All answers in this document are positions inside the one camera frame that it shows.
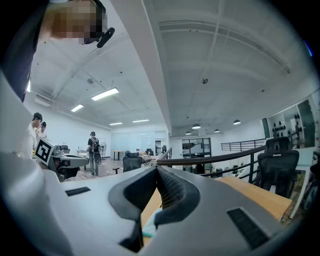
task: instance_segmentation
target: black rectangular slot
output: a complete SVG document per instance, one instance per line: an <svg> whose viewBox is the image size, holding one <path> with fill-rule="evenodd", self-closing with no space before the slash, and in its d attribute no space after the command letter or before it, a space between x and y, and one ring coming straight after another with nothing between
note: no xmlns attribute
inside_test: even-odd
<svg viewBox="0 0 320 256"><path fill-rule="evenodd" d="M75 195L78 195L78 194L81 194L81 193L84 193L84 192L87 192L90 190L91 190L90 188L88 188L87 186L84 186L84 187L79 187L76 189L67 190L67 191L65 191L65 193L67 194L68 197L71 197L71 196L75 196Z"/></svg>
<svg viewBox="0 0 320 256"><path fill-rule="evenodd" d="M227 211L238 230L252 249L256 249L269 240L261 228L241 209Z"/></svg>

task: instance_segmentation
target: black backpack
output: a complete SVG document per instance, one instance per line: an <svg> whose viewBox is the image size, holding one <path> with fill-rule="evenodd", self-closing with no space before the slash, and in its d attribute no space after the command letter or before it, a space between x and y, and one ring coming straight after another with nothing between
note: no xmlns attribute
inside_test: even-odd
<svg viewBox="0 0 320 256"><path fill-rule="evenodd" d="M100 145L99 145L99 140L96 137L91 137L92 140L92 147L91 150L93 153L100 152Z"/></svg>

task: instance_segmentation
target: blue light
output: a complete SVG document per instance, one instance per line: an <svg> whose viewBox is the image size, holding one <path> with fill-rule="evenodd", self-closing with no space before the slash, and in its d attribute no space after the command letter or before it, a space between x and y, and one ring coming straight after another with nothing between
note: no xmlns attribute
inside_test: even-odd
<svg viewBox="0 0 320 256"><path fill-rule="evenodd" d="M311 48L309 47L308 43L306 41L304 41L306 48L308 49L308 52L310 54L310 56L312 57L314 55L314 53L312 52Z"/></svg>

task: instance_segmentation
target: railing post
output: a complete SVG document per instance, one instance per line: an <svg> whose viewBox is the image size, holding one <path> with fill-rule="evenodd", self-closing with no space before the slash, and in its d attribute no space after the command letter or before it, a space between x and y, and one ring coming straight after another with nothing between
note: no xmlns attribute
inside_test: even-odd
<svg viewBox="0 0 320 256"><path fill-rule="evenodd" d="M254 174L254 161L255 154L250 154L250 173L249 173L249 183L252 183L252 176Z"/></svg>

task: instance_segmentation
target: floor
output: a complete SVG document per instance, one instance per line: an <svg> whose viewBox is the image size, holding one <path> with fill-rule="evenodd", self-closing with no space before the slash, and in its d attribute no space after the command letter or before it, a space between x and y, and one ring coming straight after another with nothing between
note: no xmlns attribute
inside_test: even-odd
<svg viewBox="0 0 320 256"><path fill-rule="evenodd" d="M81 181L87 179L98 179L99 177L111 176L115 175L116 171L112 170L113 168L119 168L118 174L123 172L123 162L122 160L114 160L113 158L103 159L101 165L99 165L99 176L93 177L90 176L90 164L86 165L86 167L80 167L80 171L78 171L76 177L71 177L66 179L65 181Z"/></svg>

